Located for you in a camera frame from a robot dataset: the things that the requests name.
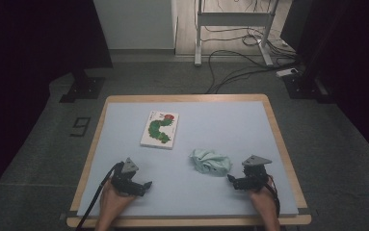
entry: book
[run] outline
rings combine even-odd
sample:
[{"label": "book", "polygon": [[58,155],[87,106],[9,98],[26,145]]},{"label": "book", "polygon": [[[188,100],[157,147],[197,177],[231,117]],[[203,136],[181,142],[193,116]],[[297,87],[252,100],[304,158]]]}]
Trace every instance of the book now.
[{"label": "book", "polygon": [[178,114],[151,111],[143,132],[141,146],[172,149]]}]

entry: gray carpet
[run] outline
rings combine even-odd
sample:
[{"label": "gray carpet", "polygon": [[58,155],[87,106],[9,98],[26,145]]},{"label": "gray carpet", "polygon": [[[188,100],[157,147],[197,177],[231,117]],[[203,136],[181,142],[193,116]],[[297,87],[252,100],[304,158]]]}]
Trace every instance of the gray carpet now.
[{"label": "gray carpet", "polygon": [[[213,63],[217,82],[246,65],[218,60]],[[66,213],[107,96],[204,93],[211,83],[206,62],[195,67],[185,59],[121,61],[114,63],[114,69],[87,73],[106,78],[96,100],[60,104],[72,77],[66,75],[51,84],[45,110],[0,179],[0,230],[72,230],[66,226]],[[369,230],[369,144],[336,105],[290,99],[274,72],[234,82],[219,93],[264,93],[271,101],[313,216],[309,225],[286,226],[287,230]],[[73,128],[77,117],[91,118],[84,137],[70,136],[81,132]]]}]

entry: power strip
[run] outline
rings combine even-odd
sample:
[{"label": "power strip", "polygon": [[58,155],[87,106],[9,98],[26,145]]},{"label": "power strip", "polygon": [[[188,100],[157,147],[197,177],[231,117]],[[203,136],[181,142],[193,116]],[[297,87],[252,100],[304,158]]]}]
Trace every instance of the power strip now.
[{"label": "power strip", "polygon": [[292,75],[292,74],[297,74],[297,73],[299,73],[299,71],[297,69],[290,68],[290,69],[277,71],[277,77],[281,78],[281,77],[284,77],[284,76],[287,76],[287,75]]}]

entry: wooden table edge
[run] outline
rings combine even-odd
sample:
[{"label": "wooden table edge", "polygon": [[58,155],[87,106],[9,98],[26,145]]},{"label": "wooden table edge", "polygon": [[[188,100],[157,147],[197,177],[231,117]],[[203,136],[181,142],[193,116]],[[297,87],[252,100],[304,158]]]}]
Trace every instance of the wooden table edge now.
[{"label": "wooden table edge", "polygon": [[[100,115],[100,119],[97,123],[96,131],[93,136],[92,145],[90,151],[88,153],[87,160],[85,162],[85,166],[83,168],[81,178],[78,183],[78,187],[76,189],[75,196],[73,197],[72,204],[70,206],[70,211],[77,211],[80,206],[80,202],[82,199],[83,191],[85,190],[87,180],[89,177],[89,173],[91,171],[92,159],[94,156],[94,152],[97,148],[97,144],[100,138],[100,133],[103,128],[104,119],[106,116],[106,110],[109,103],[150,103],[150,102],[236,102],[236,101],[261,101],[263,103],[265,112],[267,114],[269,123],[271,125],[274,137],[277,142],[277,148],[279,150],[280,158],[283,161],[283,165],[285,167],[285,171],[287,174],[287,178],[289,179],[289,183],[291,184],[293,194],[295,196],[295,200],[298,208],[307,208],[307,204],[305,202],[303,192],[301,186],[299,184],[297,175],[295,170],[293,169],[292,162],[290,160],[289,154],[286,149],[286,145],[283,141],[280,130],[277,126],[277,120],[275,118],[274,111],[272,110],[272,106],[270,104],[269,98],[265,94],[179,94],[179,95],[112,95],[106,99],[105,105],[103,106],[102,113]],[[66,223],[69,227],[76,227],[79,223],[78,220],[81,218],[67,218]],[[152,219],[146,218],[130,218],[130,219],[119,219],[124,221],[115,221],[114,225],[117,227],[135,227],[146,226],[151,227]],[[180,226],[173,225],[172,221],[176,221],[178,224],[192,223],[193,219],[156,219],[156,226]],[[260,218],[210,218],[210,219],[197,219],[200,223],[200,226],[216,226],[219,220],[226,220],[223,225],[253,225],[256,223],[251,222],[260,222]],[[214,225],[209,222],[209,220],[214,220]],[[296,215],[288,218],[280,218],[280,223],[284,224],[309,224],[311,222],[311,215]],[[87,219],[85,221],[84,227],[94,227],[95,219]]]}]

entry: white wall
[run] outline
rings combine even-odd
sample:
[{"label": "white wall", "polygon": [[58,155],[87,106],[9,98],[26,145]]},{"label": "white wall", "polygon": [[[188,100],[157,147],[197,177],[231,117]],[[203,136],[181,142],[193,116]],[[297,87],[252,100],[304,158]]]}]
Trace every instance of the white wall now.
[{"label": "white wall", "polygon": [[173,49],[175,0],[94,0],[109,49]]}]

